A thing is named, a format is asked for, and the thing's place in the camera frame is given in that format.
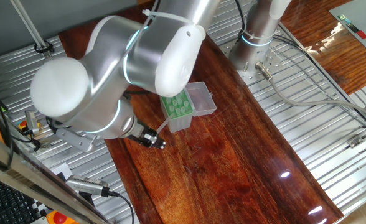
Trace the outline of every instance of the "gray wall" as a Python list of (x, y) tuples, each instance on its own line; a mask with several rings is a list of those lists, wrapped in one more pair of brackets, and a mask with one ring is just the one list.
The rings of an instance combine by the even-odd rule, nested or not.
[[(136, 4), (136, 0), (21, 0), (42, 37)], [(9, 0), (0, 0), (0, 55), (34, 44)]]

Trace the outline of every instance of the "clear plastic container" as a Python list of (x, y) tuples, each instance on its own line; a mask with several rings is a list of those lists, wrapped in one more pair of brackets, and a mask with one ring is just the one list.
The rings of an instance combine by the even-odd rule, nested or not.
[(212, 114), (216, 110), (214, 100), (204, 82), (188, 83), (185, 88), (194, 105), (193, 116)]
[(160, 97), (160, 99), (165, 118), (171, 117), (168, 122), (170, 132), (174, 133), (190, 127), (195, 110), (186, 89), (174, 97)]
[(172, 133), (189, 128), (193, 116), (212, 114), (216, 110), (204, 82), (188, 83), (178, 95), (160, 99), (165, 119), (170, 117), (168, 127)]

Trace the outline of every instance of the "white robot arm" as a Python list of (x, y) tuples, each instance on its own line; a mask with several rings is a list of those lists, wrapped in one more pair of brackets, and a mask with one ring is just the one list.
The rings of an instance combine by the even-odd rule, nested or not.
[[(259, 5), (270, 7), (275, 1), (289, 3), (259, 0)], [(123, 93), (129, 85), (166, 97), (181, 92), (219, 3), (163, 0), (160, 12), (145, 12), (156, 16), (149, 27), (119, 16), (104, 18), (82, 59), (60, 58), (41, 66), (31, 85), (35, 107), (54, 120), (105, 139), (128, 137), (147, 147), (164, 148), (157, 132), (138, 121)], [(272, 14), (268, 12), (273, 20), (268, 29), (274, 32), (282, 13), (275, 13), (277, 19)], [(235, 64), (241, 66), (245, 57), (239, 52)], [(44, 91), (43, 86), (52, 91)]]

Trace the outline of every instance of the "metal grating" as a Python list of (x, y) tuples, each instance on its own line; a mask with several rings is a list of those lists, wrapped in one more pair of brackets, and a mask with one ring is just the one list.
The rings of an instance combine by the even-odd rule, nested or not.
[[(243, 15), (246, 16), (250, 6), (255, 1), (241, 0), (239, 2)], [(220, 3), (207, 33), (217, 45), (221, 45), (236, 40), (241, 27), (241, 17), (235, 0), (227, 0)]]
[[(253, 1), (241, 0), (240, 4), (245, 15)], [(208, 35), (228, 55), (240, 28), (235, 1), (222, 1)], [(65, 57), (58, 37), (49, 42), (55, 46), (55, 57)], [(292, 100), (315, 101), (330, 97), (343, 100), (347, 97), (330, 81), (330, 77), (296, 49), (277, 41), (273, 41), (271, 47), (276, 54), (269, 52), (268, 66), (280, 90)], [(32, 47), (0, 57), (0, 99), (11, 109), (8, 115), (14, 123), (24, 119), (24, 110), (35, 109), (29, 97), (29, 86), (34, 73), (44, 62)], [(241, 75), (262, 108), (343, 213), (347, 214), (365, 202), (366, 142), (354, 149), (347, 144), (348, 140), (365, 131), (362, 124), (338, 106), (297, 107), (284, 104), (261, 75)], [(317, 85), (329, 96), (319, 91)], [(366, 105), (366, 87), (351, 98), (360, 106)], [(66, 162), (73, 174), (104, 180), (113, 190), (127, 196), (102, 139), (96, 140), (96, 152), (85, 154), (58, 139), (48, 129), (43, 115), (38, 112), (36, 115), (42, 124), (42, 133), (37, 138), (52, 144), (51, 149), (41, 149), (35, 154), (43, 164), (53, 168)], [(93, 197), (93, 200), (96, 208), (110, 220), (130, 223), (129, 207), (120, 198)]]
[[(60, 39), (54, 37), (48, 40), (54, 45), (54, 58), (66, 57)], [(9, 108), (8, 117), (14, 124), (25, 120), (25, 110), (35, 110), (30, 97), (31, 81), (37, 69), (45, 63), (41, 54), (34, 51), (33, 47), (26, 47), (0, 57), (0, 99)], [(97, 139), (97, 150), (86, 154), (81, 150), (60, 140), (49, 129), (44, 115), (35, 113), (41, 124), (41, 133), (35, 138), (40, 142), (50, 142), (52, 147), (40, 149), (34, 155), (49, 169), (66, 162), (73, 174), (103, 180), (111, 189), (128, 198), (111, 155), (104, 140)], [(131, 223), (131, 212), (128, 204), (121, 198), (93, 196), (95, 207), (110, 221), (118, 223)]]
[[(291, 38), (282, 29), (278, 32), (278, 35)], [(234, 41), (219, 47), (227, 56), (233, 45)], [(291, 100), (348, 98), (299, 50), (278, 40), (272, 41), (265, 65), (273, 74), (278, 88)], [(364, 125), (336, 105), (300, 107), (283, 103), (259, 73), (240, 75), (272, 122), (342, 212), (350, 213), (366, 202), (366, 141), (353, 149), (348, 145), (349, 140), (366, 130)], [(366, 103), (366, 93), (358, 95)]]

